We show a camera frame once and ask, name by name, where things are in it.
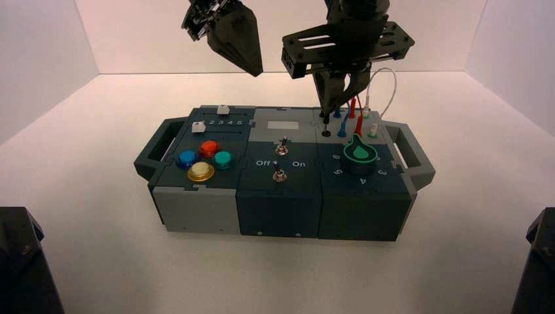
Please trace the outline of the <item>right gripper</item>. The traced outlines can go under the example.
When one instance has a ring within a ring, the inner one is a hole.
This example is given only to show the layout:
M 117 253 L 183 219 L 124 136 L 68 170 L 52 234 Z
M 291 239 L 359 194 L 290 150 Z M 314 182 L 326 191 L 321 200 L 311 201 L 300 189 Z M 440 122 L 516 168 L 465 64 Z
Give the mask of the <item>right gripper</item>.
M 369 65 L 405 58 L 414 40 L 389 20 L 389 1 L 327 1 L 326 24 L 282 38 L 281 61 L 293 79 L 313 74 L 321 115 L 370 82 Z

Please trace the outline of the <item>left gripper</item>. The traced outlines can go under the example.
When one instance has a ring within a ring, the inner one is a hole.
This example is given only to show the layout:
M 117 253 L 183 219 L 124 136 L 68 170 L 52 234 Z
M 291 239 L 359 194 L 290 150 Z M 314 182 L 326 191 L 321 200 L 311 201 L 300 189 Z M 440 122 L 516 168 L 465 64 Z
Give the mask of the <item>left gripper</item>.
M 210 48 L 257 77 L 263 72 L 257 19 L 241 1 L 190 0 L 181 23 L 193 41 L 207 35 Z

